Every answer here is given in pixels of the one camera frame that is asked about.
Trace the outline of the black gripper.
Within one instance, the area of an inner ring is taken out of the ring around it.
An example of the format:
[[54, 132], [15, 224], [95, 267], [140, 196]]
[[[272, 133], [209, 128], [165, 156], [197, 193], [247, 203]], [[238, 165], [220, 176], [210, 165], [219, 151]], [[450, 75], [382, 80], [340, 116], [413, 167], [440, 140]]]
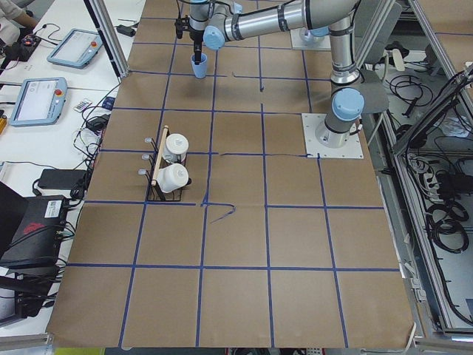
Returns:
[[191, 40], [194, 42], [194, 59], [193, 62], [202, 61], [202, 22], [191, 16], [184, 18], [178, 17], [174, 21], [175, 33], [178, 39], [183, 38], [183, 33], [189, 33]]

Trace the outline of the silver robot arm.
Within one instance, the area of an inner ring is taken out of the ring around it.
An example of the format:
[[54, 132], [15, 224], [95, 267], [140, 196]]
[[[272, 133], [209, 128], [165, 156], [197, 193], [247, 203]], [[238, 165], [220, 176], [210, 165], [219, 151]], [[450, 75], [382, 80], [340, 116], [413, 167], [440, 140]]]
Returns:
[[298, 50], [331, 55], [331, 102], [314, 132], [317, 143], [340, 149], [361, 130], [363, 114], [387, 109], [376, 73], [363, 69], [393, 1], [285, 1], [249, 13], [235, 1], [190, 1], [190, 13], [174, 21], [176, 36], [188, 33], [191, 63], [201, 68], [203, 48], [220, 50], [231, 41], [289, 33]]

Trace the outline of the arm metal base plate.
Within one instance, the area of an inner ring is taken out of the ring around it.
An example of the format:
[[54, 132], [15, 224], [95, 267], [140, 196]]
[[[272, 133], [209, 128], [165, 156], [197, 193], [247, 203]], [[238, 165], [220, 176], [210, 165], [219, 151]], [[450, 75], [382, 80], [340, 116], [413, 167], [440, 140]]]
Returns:
[[290, 31], [292, 48], [295, 50], [330, 51], [328, 27], [314, 30], [299, 28]]
[[302, 113], [306, 155], [309, 158], [363, 159], [355, 124], [345, 133], [334, 133], [325, 125], [325, 114]]

